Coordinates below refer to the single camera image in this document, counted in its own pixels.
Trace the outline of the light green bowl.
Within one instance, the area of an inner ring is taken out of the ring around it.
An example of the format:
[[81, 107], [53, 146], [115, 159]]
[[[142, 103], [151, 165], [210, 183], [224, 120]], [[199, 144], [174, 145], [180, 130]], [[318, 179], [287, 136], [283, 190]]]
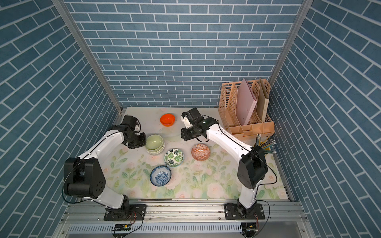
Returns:
[[158, 134], [153, 134], [146, 139], [146, 149], [153, 151], [160, 149], [164, 144], [164, 139]]

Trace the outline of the cream bowl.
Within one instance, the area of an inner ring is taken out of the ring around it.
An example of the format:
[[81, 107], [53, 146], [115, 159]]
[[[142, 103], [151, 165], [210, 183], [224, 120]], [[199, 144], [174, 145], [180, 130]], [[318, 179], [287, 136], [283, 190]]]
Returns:
[[146, 150], [150, 150], [150, 151], [153, 151], [153, 152], [155, 152], [155, 151], [158, 151], [158, 150], [161, 150], [162, 148], [165, 148], [165, 144], [162, 144], [162, 146], [160, 147], [160, 148], [156, 148], [156, 149], [148, 149], [148, 148], [146, 148]]

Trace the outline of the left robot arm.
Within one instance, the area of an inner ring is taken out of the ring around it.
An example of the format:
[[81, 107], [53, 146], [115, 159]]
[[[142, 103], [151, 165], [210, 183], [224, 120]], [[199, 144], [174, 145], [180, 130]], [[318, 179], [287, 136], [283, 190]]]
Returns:
[[72, 196], [91, 200], [109, 209], [125, 209], [128, 197], [106, 185], [101, 164], [119, 145], [128, 149], [146, 146], [146, 134], [134, 116], [124, 116], [120, 125], [112, 125], [90, 149], [64, 163], [62, 198]]

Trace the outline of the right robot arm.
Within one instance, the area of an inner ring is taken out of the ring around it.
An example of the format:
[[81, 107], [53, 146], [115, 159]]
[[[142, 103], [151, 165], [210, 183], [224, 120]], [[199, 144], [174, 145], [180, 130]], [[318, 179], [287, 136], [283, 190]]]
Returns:
[[268, 172], [264, 150], [258, 145], [253, 147], [235, 138], [223, 129], [218, 120], [200, 114], [197, 108], [183, 112], [181, 121], [185, 125], [181, 129], [183, 140], [203, 136], [218, 144], [237, 161], [237, 178], [242, 184], [238, 204], [246, 210], [251, 209], [257, 201], [259, 186]]

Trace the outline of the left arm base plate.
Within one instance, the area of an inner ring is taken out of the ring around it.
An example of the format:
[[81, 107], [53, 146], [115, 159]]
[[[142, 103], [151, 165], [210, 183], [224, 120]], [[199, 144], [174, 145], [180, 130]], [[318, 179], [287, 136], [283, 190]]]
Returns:
[[147, 206], [145, 204], [132, 204], [119, 209], [106, 208], [104, 221], [143, 221]]

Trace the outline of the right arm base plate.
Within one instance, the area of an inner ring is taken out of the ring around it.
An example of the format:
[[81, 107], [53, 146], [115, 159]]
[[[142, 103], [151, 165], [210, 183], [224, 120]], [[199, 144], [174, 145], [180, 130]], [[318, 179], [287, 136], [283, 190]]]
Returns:
[[224, 204], [226, 220], [263, 220], [265, 219], [263, 206], [255, 203], [250, 208], [246, 208], [239, 201], [236, 203]]

